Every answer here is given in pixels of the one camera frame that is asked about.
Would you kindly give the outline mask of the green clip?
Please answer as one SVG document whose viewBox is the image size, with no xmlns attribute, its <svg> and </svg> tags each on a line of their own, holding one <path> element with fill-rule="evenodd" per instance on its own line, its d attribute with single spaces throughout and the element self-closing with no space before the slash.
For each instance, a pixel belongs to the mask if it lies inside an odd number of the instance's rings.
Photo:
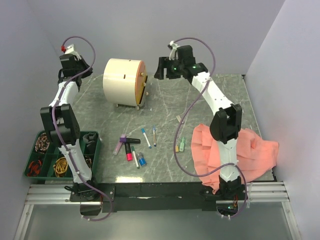
<svg viewBox="0 0 320 240">
<path fill-rule="evenodd" d="M 184 152 L 184 150 L 185 150 L 185 145 L 186 145 L 186 138 L 185 138 L 185 137 L 182 137 L 182 138 L 180 139 L 180 143 L 179 143 L 179 146 L 178 146 L 179 152 Z"/>
</svg>

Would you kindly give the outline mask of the blue bottle grey cap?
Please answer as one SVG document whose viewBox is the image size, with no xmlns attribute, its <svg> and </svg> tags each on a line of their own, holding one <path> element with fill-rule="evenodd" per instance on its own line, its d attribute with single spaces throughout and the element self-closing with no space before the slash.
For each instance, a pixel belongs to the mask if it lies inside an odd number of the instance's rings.
<svg viewBox="0 0 320 240">
<path fill-rule="evenodd" d="M 144 167 L 147 165 L 147 162 L 142 152 L 137 153 L 137 159 L 141 167 Z"/>
</svg>

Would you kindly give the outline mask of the cream round drawer cabinet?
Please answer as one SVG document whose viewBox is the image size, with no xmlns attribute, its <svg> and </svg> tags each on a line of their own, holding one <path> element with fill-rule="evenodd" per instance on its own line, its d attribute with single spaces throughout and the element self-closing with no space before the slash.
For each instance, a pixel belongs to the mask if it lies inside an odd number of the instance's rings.
<svg viewBox="0 0 320 240">
<path fill-rule="evenodd" d="M 108 102 L 139 110 L 147 95 L 148 74 L 142 60 L 111 58 L 103 73 L 103 92 Z"/>
</svg>

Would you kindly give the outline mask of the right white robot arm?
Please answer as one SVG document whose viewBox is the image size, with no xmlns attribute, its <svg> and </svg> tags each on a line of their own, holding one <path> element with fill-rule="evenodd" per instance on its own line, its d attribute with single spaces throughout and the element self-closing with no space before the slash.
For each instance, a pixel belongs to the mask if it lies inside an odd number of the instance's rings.
<svg viewBox="0 0 320 240">
<path fill-rule="evenodd" d="M 209 105 L 213 119 L 209 131 L 217 141 L 220 157 L 218 195 L 232 199 L 245 186 L 241 174 L 236 169 L 237 139 L 242 125 L 242 107 L 232 103 L 215 84 L 203 63 L 197 63 L 190 45 L 180 46 L 174 41 L 168 45 L 169 56 L 160 57 L 154 78 L 178 79 L 183 77 L 195 87 Z"/>
</svg>

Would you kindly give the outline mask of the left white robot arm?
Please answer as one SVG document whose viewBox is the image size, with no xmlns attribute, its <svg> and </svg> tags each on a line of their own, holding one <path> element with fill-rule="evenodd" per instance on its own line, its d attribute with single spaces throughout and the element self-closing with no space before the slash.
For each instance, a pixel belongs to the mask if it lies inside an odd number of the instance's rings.
<svg viewBox="0 0 320 240">
<path fill-rule="evenodd" d="M 87 166 L 80 147 L 81 130 L 72 109 L 82 78 L 92 73 L 90 66 L 78 54 L 65 53 L 59 57 L 58 90 L 49 106 L 40 109 L 44 131 L 66 158 L 74 184 L 87 184 L 92 170 Z"/>
</svg>

